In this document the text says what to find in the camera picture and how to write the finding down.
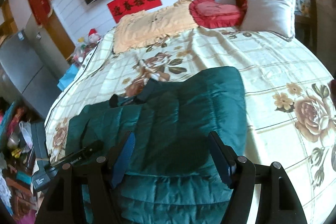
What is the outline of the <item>dark green puffer jacket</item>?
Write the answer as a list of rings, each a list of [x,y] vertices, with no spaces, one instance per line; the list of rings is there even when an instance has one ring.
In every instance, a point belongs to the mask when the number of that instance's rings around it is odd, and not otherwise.
[[[215,131],[236,153],[244,152],[245,90],[234,67],[203,70],[179,83],[153,81],[138,104],[87,105],[70,120],[66,154],[101,140],[103,153],[127,131],[135,147],[116,188],[123,223],[219,223],[231,191],[209,152]]]

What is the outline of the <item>metal bowl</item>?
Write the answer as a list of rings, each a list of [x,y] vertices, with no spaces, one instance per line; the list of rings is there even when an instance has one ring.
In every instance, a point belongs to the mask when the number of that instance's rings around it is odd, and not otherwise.
[[[16,149],[18,148],[19,143],[20,143],[19,135],[16,132],[13,132],[8,139],[7,147],[9,149]]]

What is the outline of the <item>white plastic bag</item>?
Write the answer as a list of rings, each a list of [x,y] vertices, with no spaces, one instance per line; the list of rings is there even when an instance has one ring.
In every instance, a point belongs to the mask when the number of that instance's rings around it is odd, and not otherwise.
[[[32,149],[33,148],[33,137],[32,137],[32,131],[31,131],[31,124],[30,122],[19,122],[19,129],[22,133],[23,139],[26,142],[26,145]]]

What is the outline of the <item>blue paper bag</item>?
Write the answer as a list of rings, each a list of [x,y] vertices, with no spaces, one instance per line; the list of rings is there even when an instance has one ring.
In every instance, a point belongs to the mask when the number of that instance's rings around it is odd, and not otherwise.
[[[72,64],[65,74],[59,79],[59,82],[57,84],[57,87],[64,91],[66,87],[75,79],[79,69],[76,65]]]

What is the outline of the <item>grey refrigerator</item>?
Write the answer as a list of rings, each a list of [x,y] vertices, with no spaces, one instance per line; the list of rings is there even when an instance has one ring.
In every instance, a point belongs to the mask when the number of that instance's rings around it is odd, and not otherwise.
[[[1,44],[1,97],[5,101],[21,100],[46,119],[60,94],[57,84],[24,31],[5,38]]]

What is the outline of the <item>santa plush toy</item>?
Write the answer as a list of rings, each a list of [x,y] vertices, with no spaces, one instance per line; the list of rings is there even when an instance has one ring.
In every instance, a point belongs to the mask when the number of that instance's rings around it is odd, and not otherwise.
[[[101,40],[101,35],[96,31],[95,28],[90,29],[88,34],[88,42],[89,45],[95,44],[97,45]]]

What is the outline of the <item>cream floral bed quilt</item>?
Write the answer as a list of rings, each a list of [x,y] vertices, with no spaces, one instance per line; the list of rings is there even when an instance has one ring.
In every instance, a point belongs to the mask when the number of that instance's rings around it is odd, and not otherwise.
[[[245,90],[250,161],[277,161],[288,175],[306,223],[323,223],[335,207],[335,107],[332,77],[298,40],[271,32],[194,28],[152,46],[114,53],[107,32],[46,118],[50,161],[66,154],[70,120],[87,105],[138,104],[153,81],[183,82],[211,68],[234,67]]]

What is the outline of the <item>orange ruffled pillow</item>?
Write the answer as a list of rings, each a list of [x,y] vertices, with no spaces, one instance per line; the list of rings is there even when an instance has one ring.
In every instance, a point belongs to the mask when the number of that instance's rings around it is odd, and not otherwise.
[[[191,0],[179,0],[155,12],[145,10],[121,18],[114,32],[114,53],[143,48],[160,39],[197,28],[189,12]]]

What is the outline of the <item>wooden door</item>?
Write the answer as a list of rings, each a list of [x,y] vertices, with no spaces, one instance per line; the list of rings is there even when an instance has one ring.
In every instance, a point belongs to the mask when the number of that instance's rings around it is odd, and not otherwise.
[[[50,38],[65,59],[68,59],[75,50],[75,45],[63,28],[60,20],[53,10],[49,13],[43,12],[43,26],[48,32]]]

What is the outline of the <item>red banner with characters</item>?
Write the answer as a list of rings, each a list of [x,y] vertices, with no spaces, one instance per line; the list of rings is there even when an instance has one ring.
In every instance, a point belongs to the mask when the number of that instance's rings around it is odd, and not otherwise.
[[[118,23],[123,16],[162,5],[161,0],[114,0],[107,4],[114,21]]]

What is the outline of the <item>red heart-shaped cushion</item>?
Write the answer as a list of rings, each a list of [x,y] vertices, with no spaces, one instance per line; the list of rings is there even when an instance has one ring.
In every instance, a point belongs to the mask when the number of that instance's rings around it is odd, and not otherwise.
[[[244,11],[239,7],[215,0],[193,0],[189,12],[198,26],[209,29],[239,26],[244,19]]]

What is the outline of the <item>white square pillow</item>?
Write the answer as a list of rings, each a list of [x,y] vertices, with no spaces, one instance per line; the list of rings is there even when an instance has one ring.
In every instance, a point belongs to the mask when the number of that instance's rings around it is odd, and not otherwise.
[[[283,39],[295,37],[295,0],[247,0],[242,31],[268,31]]]

